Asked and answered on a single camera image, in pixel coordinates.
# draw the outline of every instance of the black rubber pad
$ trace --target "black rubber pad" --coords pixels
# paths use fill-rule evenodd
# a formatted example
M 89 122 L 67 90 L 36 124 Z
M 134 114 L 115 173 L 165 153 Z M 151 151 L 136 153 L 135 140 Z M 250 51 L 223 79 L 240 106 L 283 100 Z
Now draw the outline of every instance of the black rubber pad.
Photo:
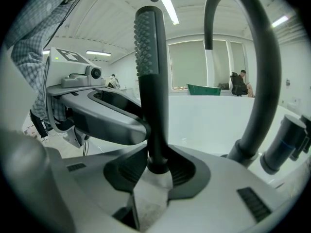
M 86 165 L 84 165 L 83 163 L 77 163 L 77 164 L 73 164 L 71 166 L 67 166 L 67 169 L 69 172 L 73 172 L 75 170 L 81 169 L 86 167 Z
M 264 220 L 271 214 L 270 209 L 263 203 L 252 188 L 247 187 L 239 189 L 237 192 L 257 222 Z

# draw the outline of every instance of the black chair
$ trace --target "black chair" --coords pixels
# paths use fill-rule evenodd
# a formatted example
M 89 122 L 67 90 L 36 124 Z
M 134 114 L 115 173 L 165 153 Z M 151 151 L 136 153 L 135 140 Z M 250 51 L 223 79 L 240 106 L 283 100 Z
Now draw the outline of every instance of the black chair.
M 238 81 L 238 74 L 236 72 L 232 72 L 232 75 L 230 76 L 233 88 L 231 90 L 233 95 L 236 95 L 237 97 L 242 97 L 242 95 L 247 95 L 247 92 L 245 92 L 245 85 L 239 85 L 240 82 Z

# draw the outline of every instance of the office chair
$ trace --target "office chair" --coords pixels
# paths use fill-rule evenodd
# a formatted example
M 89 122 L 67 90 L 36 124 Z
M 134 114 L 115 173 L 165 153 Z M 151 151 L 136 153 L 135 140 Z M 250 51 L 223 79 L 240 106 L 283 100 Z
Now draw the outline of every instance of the office chair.
M 247 92 L 242 91 L 242 85 L 237 85 L 237 77 L 238 74 L 236 72 L 232 72 L 232 75 L 230 75 L 230 79 L 233 85 L 231 92 L 237 97 L 242 97 L 242 95 L 247 95 Z

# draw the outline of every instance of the ceiling light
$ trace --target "ceiling light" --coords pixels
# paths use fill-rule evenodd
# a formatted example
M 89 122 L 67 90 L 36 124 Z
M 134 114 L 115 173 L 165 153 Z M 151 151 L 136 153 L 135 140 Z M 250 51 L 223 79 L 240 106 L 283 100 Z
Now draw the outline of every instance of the ceiling light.
M 110 56 L 111 53 L 108 52 L 98 52 L 98 51 L 86 51 L 88 54 L 96 54 L 96 55 L 104 55 L 104 56 Z
M 167 10 L 167 13 L 169 13 L 169 16 L 173 22 L 174 25 L 177 25 L 179 24 L 179 21 L 178 21 L 178 18 L 177 18 L 177 15 L 176 15 L 176 11 L 174 9 L 174 6 L 172 4 L 172 1 L 171 0 L 161 0 Z
M 275 28 L 276 26 L 280 25 L 281 23 L 283 23 L 284 21 L 287 21 L 287 20 L 288 20 L 288 17 L 283 16 L 279 20 L 276 20 L 274 23 L 272 23 L 272 27 Z

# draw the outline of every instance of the plaid shirt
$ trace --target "plaid shirt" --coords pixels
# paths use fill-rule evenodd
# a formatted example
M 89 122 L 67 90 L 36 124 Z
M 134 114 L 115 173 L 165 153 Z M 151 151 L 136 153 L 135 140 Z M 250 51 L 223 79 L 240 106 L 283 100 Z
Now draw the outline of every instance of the plaid shirt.
M 73 2 L 60 5 L 63 0 L 29 0 L 13 22 L 4 42 L 11 46 L 12 60 L 26 81 L 38 94 L 31 111 L 49 123 L 44 91 L 43 47 L 64 19 Z M 52 99 L 54 117 L 65 121 L 65 107 Z

